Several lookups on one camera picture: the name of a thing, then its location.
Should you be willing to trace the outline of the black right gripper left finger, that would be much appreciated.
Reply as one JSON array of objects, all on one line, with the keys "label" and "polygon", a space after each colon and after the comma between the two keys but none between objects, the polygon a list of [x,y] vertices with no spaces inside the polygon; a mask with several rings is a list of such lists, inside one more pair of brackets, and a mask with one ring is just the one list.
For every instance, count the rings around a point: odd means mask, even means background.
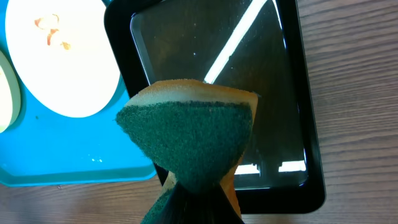
[{"label": "black right gripper left finger", "polygon": [[198,202],[199,197],[178,182],[152,223],[197,224],[199,223]]}]

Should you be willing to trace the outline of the green yellow sponge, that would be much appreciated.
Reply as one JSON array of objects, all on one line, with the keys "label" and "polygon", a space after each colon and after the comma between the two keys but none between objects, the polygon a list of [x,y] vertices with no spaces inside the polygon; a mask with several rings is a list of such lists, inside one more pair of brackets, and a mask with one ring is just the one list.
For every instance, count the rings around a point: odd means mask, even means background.
[{"label": "green yellow sponge", "polygon": [[220,185],[241,218],[234,173],[251,138],[257,102],[249,91],[179,79],[155,82],[125,104],[116,123],[168,172],[144,223],[152,223],[178,182],[198,197]]}]

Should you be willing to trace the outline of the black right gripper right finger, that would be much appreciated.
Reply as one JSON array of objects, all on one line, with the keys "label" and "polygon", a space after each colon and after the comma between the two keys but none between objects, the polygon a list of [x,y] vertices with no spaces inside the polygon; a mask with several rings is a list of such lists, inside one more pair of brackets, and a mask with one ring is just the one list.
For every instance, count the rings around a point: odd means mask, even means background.
[{"label": "black right gripper right finger", "polygon": [[198,199],[200,217],[198,222],[202,224],[244,224],[234,211],[226,194],[220,185],[214,185],[209,191],[201,194]]}]

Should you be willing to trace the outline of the yellow plate with sauce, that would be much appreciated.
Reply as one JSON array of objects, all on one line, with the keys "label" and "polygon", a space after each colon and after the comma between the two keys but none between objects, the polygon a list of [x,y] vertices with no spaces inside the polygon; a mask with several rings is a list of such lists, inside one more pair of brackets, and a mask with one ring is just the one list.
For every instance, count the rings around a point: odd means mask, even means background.
[{"label": "yellow plate with sauce", "polygon": [[10,62],[2,52],[0,91],[1,133],[3,133],[15,122],[19,115],[21,109],[21,91],[17,76]]}]

